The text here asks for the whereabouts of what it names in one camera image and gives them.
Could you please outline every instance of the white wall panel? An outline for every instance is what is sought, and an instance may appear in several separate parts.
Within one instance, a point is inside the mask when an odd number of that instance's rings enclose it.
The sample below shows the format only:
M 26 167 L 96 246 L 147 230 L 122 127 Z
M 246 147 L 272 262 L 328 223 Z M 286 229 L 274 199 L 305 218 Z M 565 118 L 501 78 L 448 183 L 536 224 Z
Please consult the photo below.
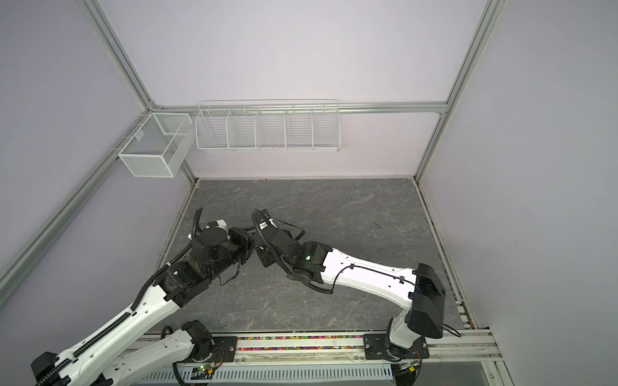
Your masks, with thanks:
M 0 311 L 0 384 L 32 386 L 33 359 L 79 342 L 133 301 L 186 193 L 183 175 L 135 178 L 117 164 Z
M 413 175 L 438 122 L 434 112 L 342 114 L 339 151 L 188 154 L 200 178 Z
M 616 384 L 616 41 L 618 2 L 509 1 L 421 180 L 515 385 Z
M 158 104 L 443 101 L 485 0 L 100 0 Z
M 73 0 L 0 4 L 0 270 L 142 109 Z

